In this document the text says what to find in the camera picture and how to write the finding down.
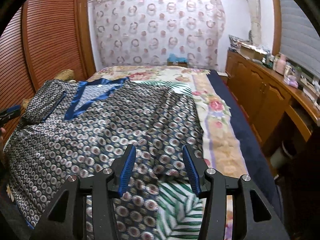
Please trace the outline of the person's left hand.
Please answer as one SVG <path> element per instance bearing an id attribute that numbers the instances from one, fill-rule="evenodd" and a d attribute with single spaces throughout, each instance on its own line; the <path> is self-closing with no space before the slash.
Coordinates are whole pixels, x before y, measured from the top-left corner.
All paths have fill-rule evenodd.
<path id="1" fill-rule="evenodd" d="M 3 153 L 3 148 L 4 148 L 4 135 L 6 133 L 6 130 L 1 127 L 1 132 L 0 132 L 0 159 L 3 161 L 4 159 L 4 153 Z"/>

